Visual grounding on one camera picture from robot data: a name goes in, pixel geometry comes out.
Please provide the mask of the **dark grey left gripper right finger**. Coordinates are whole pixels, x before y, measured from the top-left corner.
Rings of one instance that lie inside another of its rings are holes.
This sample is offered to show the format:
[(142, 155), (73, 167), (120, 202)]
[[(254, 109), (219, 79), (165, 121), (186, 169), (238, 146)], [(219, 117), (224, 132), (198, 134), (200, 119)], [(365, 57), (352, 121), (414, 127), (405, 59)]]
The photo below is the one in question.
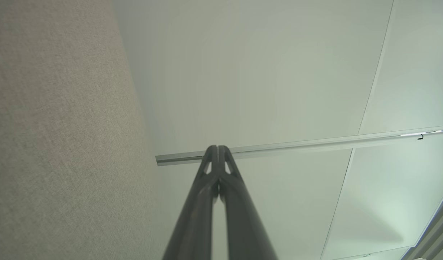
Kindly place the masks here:
[(230, 260), (276, 260), (261, 218), (246, 184), (226, 146), (219, 146), (220, 197), (225, 204)]

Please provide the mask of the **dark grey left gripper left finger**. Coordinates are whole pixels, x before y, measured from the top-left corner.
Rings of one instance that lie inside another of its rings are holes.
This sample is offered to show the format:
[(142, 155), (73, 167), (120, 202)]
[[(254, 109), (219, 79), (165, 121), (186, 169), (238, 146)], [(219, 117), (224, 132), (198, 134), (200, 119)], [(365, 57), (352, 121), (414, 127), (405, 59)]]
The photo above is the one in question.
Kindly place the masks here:
[(212, 213), (219, 194), (218, 147), (209, 146), (167, 244), (164, 260), (210, 260)]

